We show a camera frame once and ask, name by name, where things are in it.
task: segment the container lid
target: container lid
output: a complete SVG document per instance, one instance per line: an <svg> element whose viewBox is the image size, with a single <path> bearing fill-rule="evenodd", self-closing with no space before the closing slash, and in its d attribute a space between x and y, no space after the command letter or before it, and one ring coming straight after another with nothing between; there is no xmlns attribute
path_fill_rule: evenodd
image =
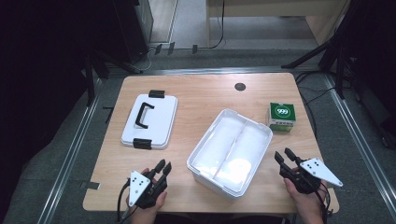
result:
<svg viewBox="0 0 396 224"><path fill-rule="evenodd" d="M127 147L165 149L176 109L175 96L138 95L122 133L121 142Z"/></svg>
<svg viewBox="0 0 396 224"><path fill-rule="evenodd" d="M233 197L242 196L253 178L273 133L261 123L224 109L190 154L187 164Z"/></svg>

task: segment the black handle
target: black handle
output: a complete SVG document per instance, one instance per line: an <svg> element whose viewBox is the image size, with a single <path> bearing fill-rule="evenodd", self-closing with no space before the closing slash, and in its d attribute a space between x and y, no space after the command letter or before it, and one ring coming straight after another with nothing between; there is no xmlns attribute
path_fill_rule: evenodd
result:
<svg viewBox="0 0 396 224"><path fill-rule="evenodd" d="M134 122L137 126L142 127L144 129L147 129L149 127L148 125L142 124L140 122L140 120L142 119L143 111L145 110L146 106L148 106L151 109L154 109L154 105L149 105L148 103L143 102L142 105L140 106L139 113L137 114L136 121Z"/></svg>

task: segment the hand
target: hand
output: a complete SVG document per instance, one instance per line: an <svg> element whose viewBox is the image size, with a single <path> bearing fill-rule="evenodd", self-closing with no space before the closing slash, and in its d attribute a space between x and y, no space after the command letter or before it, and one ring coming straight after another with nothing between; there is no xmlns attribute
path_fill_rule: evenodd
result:
<svg viewBox="0 0 396 224"><path fill-rule="evenodd" d="M146 173L149 171L149 168L146 168L143 173ZM158 211L160 210L161 207L165 204L165 198L166 198L167 192L164 191L162 192L155 203L153 207L146 208L146 209L141 209L140 207L133 206L130 208L130 212L134 212L131 216L132 223L134 224L152 224L155 221L155 217L157 216Z"/></svg>
<svg viewBox="0 0 396 224"><path fill-rule="evenodd" d="M291 180L285 178L284 181L286 190L294 200L297 212L303 219L304 224L322 224L321 204L318 196L315 193L302 194L295 188ZM324 186L321 185L320 188L323 190L319 190L318 193L322 198L322 201L324 201L326 196L324 188L326 188L327 184L323 180L322 184Z"/></svg>

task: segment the person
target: person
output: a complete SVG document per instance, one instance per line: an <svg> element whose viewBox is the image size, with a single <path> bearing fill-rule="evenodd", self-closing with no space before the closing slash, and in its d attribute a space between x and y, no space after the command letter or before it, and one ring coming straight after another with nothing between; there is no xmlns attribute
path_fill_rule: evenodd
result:
<svg viewBox="0 0 396 224"><path fill-rule="evenodd" d="M297 213L299 214L300 218L303 220L304 224L323 224L322 215L321 215L321 207L320 201L318 196L315 193L311 194L302 194L300 193L294 186L293 182L289 179L284 179L286 190L289 193L290 197L293 199ZM322 180L322 185L320 186L322 190L319 190L318 193L322 200L324 201L325 198L325 190L327 183ZM164 191L160 194L157 198L157 202L153 207L147 209L141 208L133 208L130 211L134 211L131 215L131 221L133 224L154 224L160 223L156 221L157 213L161 207L165 204L165 199L167 196L167 192ZM162 223L187 223L187 221L174 221L174 220L167 220Z"/></svg>

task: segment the small green box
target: small green box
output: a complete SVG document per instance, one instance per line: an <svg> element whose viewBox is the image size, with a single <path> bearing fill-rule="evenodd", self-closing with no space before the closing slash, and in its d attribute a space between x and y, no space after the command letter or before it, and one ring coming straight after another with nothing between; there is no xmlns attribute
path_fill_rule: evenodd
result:
<svg viewBox="0 0 396 224"><path fill-rule="evenodd" d="M290 132L296 122L294 105L270 103L268 126L273 131Z"/></svg>

